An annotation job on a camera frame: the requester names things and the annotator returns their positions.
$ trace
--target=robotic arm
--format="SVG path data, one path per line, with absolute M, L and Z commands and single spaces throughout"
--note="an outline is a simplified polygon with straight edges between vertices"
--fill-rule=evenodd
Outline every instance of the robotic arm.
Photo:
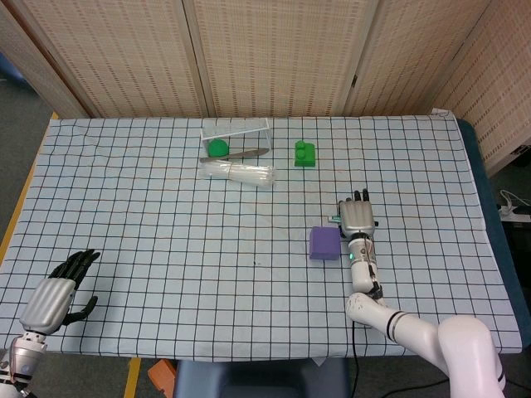
M 339 203 L 340 223 L 348 239 L 354 293 L 347 315 L 415 352 L 450 379 L 452 398 L 503 397 L 505 376 L 490 330 L 477 318 L 456 315 L 436 326 L 419 317 L 388 308 L 378 281 L 373 233 L 375 222 L 367 190 Z
M 96 296 L 78 313 L 68 313 L 68 308 L 87 270 L 98 257 L 100 253 L 94 250 L 78 251 L 39 283 L 20 318 L 25 332 L 13 339 L 0 361 L 2 398 L 34 397 L 27 386 L 46 352 L 46 336 L 61 325 L 85 319 L 92 312 L 98 301 Z

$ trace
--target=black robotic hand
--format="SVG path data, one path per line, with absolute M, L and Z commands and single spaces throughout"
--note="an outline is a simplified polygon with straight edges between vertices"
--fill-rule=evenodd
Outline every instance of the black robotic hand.
M 100 257 L 94 249 L 78 251 L 57 266 L 47 279 L 42 280 L 31 296 L 20 318 L 24 329 L 52 334 L 61 325 L 69 325 L 89 316 L 97 296 L 77 313 L 68 313 L 74 293 L 79 288 L 92 263 Z
M 86 271 L 92 265 L 92 263 L 100 257 L 100 252 L 95 252 L 94 249 L 88 249 L 85 251 L 78 251 L 74 253 L 68 259 L 58 265 L 50 274 L 48 279 L 51 278 L 64 278 L 72 279 L 76 282 L 74 290 L 80 287 L 80 283 L 86 275 Z M 78 313 L 68 313 L 63 319 L 63 325 L 70 325 L 73 322 L 80 321 L 89 316 L 98 302 L 98 296 L 92 296 L 87 305 Z

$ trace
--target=grid tablecloth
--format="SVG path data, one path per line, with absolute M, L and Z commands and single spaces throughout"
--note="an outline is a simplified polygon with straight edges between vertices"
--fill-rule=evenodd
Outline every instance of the grid tablecloth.
M 38 282 L 69 254 L 102 256 L 73 310 L 99 297 L 86 322 L 49 349 L 206 361 L 351 356 L 347 242 L 341 260 L 310 260 L 312 226 L 367 187 L 389 306 L 438 323 L 469 313 L 502 352 L 519 352 L 513 309 L 487 235 L 452 114 L 271 119 L 273 165 L 262 189 L 197 171 L 199 129 L 211 119 L 51 120 L 3 261 L 0 338 Z M 294 166 L 295 142 L 316 167 Z M 255 148 L 261 138 L 231 138 Z M 402 355 L 357 325 L 358 355 Z

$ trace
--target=purple cube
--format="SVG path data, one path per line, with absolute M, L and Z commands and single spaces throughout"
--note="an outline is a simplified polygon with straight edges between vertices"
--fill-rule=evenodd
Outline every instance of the purple cube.
M 338 227 L 314 226 L 309 233 L 309 257 L 312 260 L 337 260 L 341 255 Z

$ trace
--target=green block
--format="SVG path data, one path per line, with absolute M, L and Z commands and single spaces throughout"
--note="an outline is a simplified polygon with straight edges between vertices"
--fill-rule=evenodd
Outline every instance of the green block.
M 295 143 L 295 166 L 315 167 L 315 145 L 304 141 Z

